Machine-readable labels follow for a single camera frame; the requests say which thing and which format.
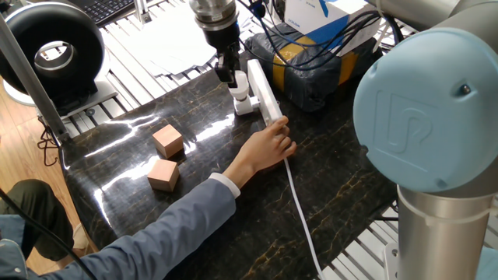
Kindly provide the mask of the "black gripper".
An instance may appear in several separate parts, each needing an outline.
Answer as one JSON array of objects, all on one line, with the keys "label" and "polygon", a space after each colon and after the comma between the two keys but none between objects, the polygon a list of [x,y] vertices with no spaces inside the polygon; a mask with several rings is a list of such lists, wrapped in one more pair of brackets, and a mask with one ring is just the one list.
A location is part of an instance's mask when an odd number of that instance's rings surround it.
[{"label": "black gripper", "polygon": [[214,70],[221,82],[237,88],[236,70],[240,70],[240,27],[237,21],[221,30],[204,30],[207,43],[216,49]]}]

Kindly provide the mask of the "person's right hand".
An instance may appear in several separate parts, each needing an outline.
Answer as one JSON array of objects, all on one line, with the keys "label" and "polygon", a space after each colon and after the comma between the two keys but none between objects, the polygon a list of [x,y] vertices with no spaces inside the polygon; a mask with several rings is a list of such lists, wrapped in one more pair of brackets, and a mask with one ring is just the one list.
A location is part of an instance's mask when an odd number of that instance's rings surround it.
[{"label": "person's right hand", "polygon": [[237,171],[251,175],[291,156],[297,144],[289,137],[287,116],[279,118],[265,129],[255,132],[242,146],[233,163]]}]

